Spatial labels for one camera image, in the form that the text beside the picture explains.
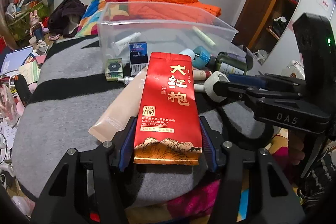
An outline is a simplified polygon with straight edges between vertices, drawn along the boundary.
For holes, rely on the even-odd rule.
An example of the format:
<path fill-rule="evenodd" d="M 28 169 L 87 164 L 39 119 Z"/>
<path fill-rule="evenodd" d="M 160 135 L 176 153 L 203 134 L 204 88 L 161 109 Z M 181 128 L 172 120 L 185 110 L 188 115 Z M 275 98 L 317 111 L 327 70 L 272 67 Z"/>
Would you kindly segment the person's right hand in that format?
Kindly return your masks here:
<path fill-rule="evenodd" d="M 305 158 L 303 151 L 303 134 L 292 130 L 288 131 L 288 156 L 293 165 L 299 165 L 299 163 Z"/>

